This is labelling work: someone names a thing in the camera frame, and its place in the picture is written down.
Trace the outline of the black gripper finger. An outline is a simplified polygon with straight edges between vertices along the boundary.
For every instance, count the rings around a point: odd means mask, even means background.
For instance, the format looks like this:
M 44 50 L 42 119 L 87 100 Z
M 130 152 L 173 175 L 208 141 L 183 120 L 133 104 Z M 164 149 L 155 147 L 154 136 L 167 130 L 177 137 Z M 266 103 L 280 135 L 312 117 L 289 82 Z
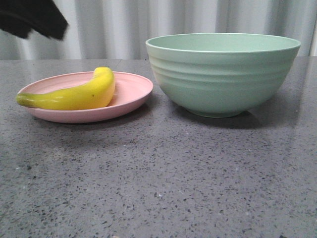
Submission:
M 52 0 L 2 0 L 0 29 L 27 39 L 32 30 L 62 40 L 68 22 Z

